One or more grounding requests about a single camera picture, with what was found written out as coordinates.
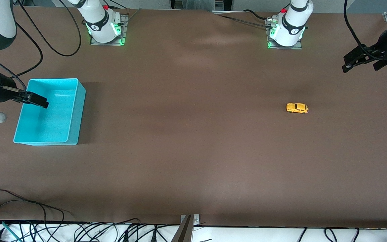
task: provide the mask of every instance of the toy car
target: toy car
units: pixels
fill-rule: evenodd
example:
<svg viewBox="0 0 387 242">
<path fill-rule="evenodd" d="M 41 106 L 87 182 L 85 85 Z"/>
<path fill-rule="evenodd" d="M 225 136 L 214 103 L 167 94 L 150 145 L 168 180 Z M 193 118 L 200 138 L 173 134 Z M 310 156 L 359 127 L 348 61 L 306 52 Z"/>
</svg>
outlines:
<svg viewBox="0 0 387 242">
<path fill-rule="evenodd" d="M 308 113 L 308 106 L 304 103 L 288 103 L 286 104 L 286 111 L 297 113 Z"/>
</svg>

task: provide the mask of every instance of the white floor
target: white floor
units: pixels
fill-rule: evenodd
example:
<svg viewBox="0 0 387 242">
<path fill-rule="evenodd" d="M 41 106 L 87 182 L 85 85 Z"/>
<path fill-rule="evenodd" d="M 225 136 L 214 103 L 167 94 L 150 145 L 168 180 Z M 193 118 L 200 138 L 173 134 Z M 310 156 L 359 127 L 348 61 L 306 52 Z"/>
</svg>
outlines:
<svg viewBox="0 0 387 242">
<path fill-rule="evenodd" d="M 48 227 L 55 226 L 54 224 L 48 224 Z M 29 232 L 29 225 L 23 224 L 23 234 L 27 235 Z M 60 242 L 74 242 L 74 232 L 80 226 L 79 225 L 67 225 L 61 227 L 55 234 Z M 90 231 L 89 236 L 94 236 L 103 230 L 108 225 L 101 225 L 96 229 Z M 114 242 L 121 234 L 128 228 L 128 225 L 117 225 L 109 228 L 102 236 L 98 239 L 100 242 Z M 20 226 L 10 225 L 9 228 L 17 237 L 21 237 Z M 39 229 L 44 228 L 43 224 L 38 226 Z M 144 235 L 146 232 L 153 230 L 153 225 L 148 225 L 141 228 L 138 231 L 138 236 Z M 169 226 L 159 229 L 159 232 L 166 238 L 167 241 L 171 241 L 178 226 Z M 297 242 L 302 228 L 231 228 L 231 227 L 195 227 L 192 235 L 192 242 L 203 242 L 211 239 L 212 242 Z M 333 229 L 339 242 L 352 242 L 356 234 L 355 229 Z M 43 240 L 36 236 L 37 242 L 47 242 L 49 233 L 46 230 L 41 231 L 40 235 Z M 130 242 L 136 241 L 137 234 L 129 238 Z M 142 237 L 139 242 L 150 242 L 152 233 Z M 8 231 L 3 232 L 1 240 L 6 242 L 15 242 L 16 238 Z M 83 236 L 76 240 L 77 242 L 87 242 L 90 238 Z M 32 242 L 32 238 L 29 236 L 25 238 L 25 242 Z M 165 242 L 159 235 L 157 235 L 157 242 Z M 324 229 L 311 228 L 307 229 L 302 242 L 329 242 L 324 236 Z M 361 230 L 356 242 L 387 242 L 387 230 Z"/>
</svg>

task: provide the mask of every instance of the turquoise plastic bin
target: turquoise plastic bin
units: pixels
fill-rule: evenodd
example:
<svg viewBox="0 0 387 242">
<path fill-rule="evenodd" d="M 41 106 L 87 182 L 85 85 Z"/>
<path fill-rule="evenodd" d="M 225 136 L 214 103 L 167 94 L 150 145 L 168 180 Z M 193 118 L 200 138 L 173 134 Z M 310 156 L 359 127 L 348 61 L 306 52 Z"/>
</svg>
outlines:
<svg viewBox="0 0 387 242">
<path fill-rule="evenodd" d="M 47 98 L 49 107 L 23 104 L 14 143 L 31 146 L 76 145 L 86 90 L 76 78 L 31 79 L 27 91 Z"/>
</svg>

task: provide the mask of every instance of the brown table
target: brown table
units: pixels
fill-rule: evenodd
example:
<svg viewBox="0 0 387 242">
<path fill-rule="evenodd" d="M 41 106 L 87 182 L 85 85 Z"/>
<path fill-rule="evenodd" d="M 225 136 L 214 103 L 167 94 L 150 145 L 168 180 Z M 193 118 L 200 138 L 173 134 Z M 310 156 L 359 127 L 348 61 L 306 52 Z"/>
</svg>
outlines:
<svg viewBox="0 0 387 242">
<path fill-rule="evenodd" d="M 75 49 L 64 9 L 29 12 L 56 49 Z M 89 46 L 82 26 L 80 52 L 67 58 L 15 15 L 44 52 L 23 80 L 78 78 L 87 95 L 77 146 L 14 144 L 21 105 L 0 104 L 0 188 L 76 221 L 199 213 L 207 225 L 387 227 L 387 72 L 342 72 L 356 43 L 341 14 L 313 14 L 303 49 L 288 51 L 267 49 L 260 27 L 209 12 L 141 10 L 125 46 Z M 367 45 L 387 28 L 380 15 L 349 18 Z M 0 51 L 17 73 L 37 60 L 21 32 Z M 287 113 L 287 102 L 310 112 Z M 20 203 L 0 217 L 43 219 Z"/>
</svg>

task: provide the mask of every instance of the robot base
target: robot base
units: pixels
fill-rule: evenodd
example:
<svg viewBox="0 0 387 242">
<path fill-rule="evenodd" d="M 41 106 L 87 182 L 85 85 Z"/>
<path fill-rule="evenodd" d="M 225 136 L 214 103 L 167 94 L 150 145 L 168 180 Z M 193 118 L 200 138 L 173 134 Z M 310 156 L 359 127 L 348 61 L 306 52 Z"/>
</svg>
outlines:
<svg viewBox="0 0 387 242">
<path fill-rule="evenodd" d="M 126 39 L 126 30 L 128 28 L 128 15 L 120 15 L 120 26 L 116 27 L 116 30 L 120 30 L 120 35 L 118 35 L 114 40 L 108 43 L 100 43 L 96 41 L 92 36 L 90 38 L 90 45 L 103 45 L 103 46 L 123 46 L 125 45 Z"/>
<path fill-rule="evenodd" d="M 275 40 L 273 40 L 273 38 L 271 38 L 270 35 L 275 30 L 276 25 L 278 24 L 278 15 L 273 15 L 273 17 L 271 18 L 272 18 L 271 21 L 268 21 L 268 20 L 265 21 L 266 26 L 270 26 L 273 28 L 273 29 L 267 28 L 268 48 L 269 49 L 302 49 L 300 40 L 298 40 L 298 42 L 294 46 L 290 46 L 290 47 L 281 46 Z"/>
</svg>

